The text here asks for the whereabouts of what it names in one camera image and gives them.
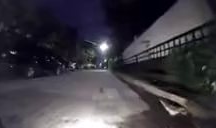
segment asphalt road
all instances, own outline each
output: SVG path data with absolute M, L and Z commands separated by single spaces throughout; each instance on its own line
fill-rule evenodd
M 193 128 L 156 97 L 134 91 L 105 70 L 4 81 L 0 119 L 3 128 Z

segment white wall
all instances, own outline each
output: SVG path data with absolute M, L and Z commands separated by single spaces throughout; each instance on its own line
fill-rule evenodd
M 123 57 L 128 58 L 146 50 L 146 43 L 143 42 L 150 41 L 150 47 L 153 47 L 209 21 L 212 17 L 206 0 L 178 0 L 147 31 L 129 45 Z

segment fence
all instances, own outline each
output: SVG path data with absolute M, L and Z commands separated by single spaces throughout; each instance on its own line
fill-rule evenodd
M 205 23 L 188 32 L 185 32 L 152 48 L 142 51 L 141 53 L 124 59 L 123 62 L 124 64 L 131 64 L 150 59 L 159 59 L 166 57 L 171 54 L 171 51 L 173 49 L 187 47 L 191 44 L 196 44 L 207 39 L 210 35 L 210 31 L 213 25 L 214 21 Z

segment night sky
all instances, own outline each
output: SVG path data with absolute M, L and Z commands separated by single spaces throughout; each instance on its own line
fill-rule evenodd
M 41 2 L 40 5 L 47 6 L 47 8 L 51 10 L 51 13 L 60 23 L 68 24 L 75 27 L 78 30 L 81 39 L 91 40 L 99 43 L 102 40 L 109 41 L 109 39 L 111 39 L 112 36 L 115 35 L 114 29 L 111 28 L 111 26 L 107 25 L 107 21 L 112 21 L 112 19 L 107 18 L 107 13 L 105 12 L 104 6 L 102 4 L 105 0 L 39 1 Z M 138 33 L 140 34 L 146 28 L 148 28 L 148 26 L 150 26 L 152 22 L 154 22 L 160 15 L 162 15 L 175 0 L 166 0 L 165 2 L 163 2 L 163 0 L 119 1 L 125 1 L 126 3 L 132 3 L 132 1 L 139 1 L 137 5 L 134 5 L 134 7 L 130 7 L 132 9 L 130 12 L 124 14 L 125 16 L 122 19 L 124 19 L 123 21 L 126 21 L 126 23 L 118 23 L 118 26 L 121 26 L 122 24 L 131 24 L 131 26 L 127 27 L 128 31 L 131 31 L 130 38 L 127 39 L 127 37 L 129 37 L 129 34 L 125 35 L 124 38 L 126 38 L 127 40 L 122 41 L 124 43 L 131 42 L 130 40 L 135 35 L 138 36 Z M 124 27 L 123 29 L 121 28 L 120 30 L 123 30 L 123 32 L 119 31 L 118 33 L 124 33 L 125 28 L 126 27 Z
M 99 41 L 109 38 L 111 29 L 106 25 L 102 0 L 46 0 L 56 18 L 78 29 L 80 37 Z

